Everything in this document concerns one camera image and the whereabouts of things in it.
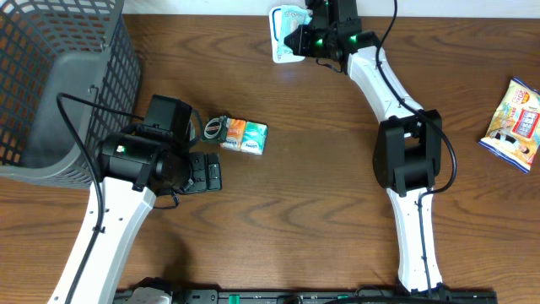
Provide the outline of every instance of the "wood grain surface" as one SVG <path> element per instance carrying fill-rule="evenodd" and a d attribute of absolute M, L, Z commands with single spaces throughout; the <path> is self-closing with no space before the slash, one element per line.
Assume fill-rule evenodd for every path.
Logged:
<path fill-rule="evenodd" d="M 278 65 L 263 17 L 125 16 L 152 94 L 207 117 L 269 126 L 263 156 L 218 151 L 223 191 L 155 210 L 120 287 L 145 277 L 225 289 L 393 285 L 398 249 L 371 157 L 377 122 L 359 88 L 313 60 Z M 366 18 L 382 35 L 390 20 Z M 386 53 L 403 86 L 436 108 L 458 158 L 434 204 L 437 262 L 452 288 L 493 288 L 500 303 L 538 303 L 540 165 L 528 175 L 478 145 L 511 77 L 540 88 L 540 24 L 513 19 L 397 21 Z M 439 185 L 449 176 L 443 153 Z M 0 302 L 48 300 L 68 259 L 88 191 L 0 185 Z M 161 198 L 158 204 L 169 204 Z"/>

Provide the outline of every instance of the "white wall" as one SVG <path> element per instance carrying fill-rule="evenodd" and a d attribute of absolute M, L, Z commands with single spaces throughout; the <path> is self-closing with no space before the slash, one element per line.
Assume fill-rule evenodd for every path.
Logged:
<path fill-rule="evenodd" d="M 357 0 L 361 16 L 390 16 L 392 0 Z M 271 7 L 304 0 L 125 0 L 125 14 L 266 15 Z M 540 18 L 540 0 L 399 0 L 400 16 Z"/>

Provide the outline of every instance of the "gray basket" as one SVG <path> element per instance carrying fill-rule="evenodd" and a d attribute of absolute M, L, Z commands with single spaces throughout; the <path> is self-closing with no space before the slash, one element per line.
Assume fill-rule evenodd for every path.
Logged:
<path fill-rule="evenodd" d="M 123 0 L 0 0 L 0 176 L 87 188 L 88 165 L 57 109 L 59 92 L 132 112 L 140 66 Z M 128 117 L 63 102 L 91 155 Z"/>

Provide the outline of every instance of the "white and teal package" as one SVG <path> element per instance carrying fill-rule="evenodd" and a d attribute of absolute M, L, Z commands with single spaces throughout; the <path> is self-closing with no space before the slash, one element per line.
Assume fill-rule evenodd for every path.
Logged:
<path fill-rule="evenodd" d="M 268 126 L 260 123 L 248 122 L 242 139 L 240 151 L 262 155 L 264 144 L 267 141 Z"/>

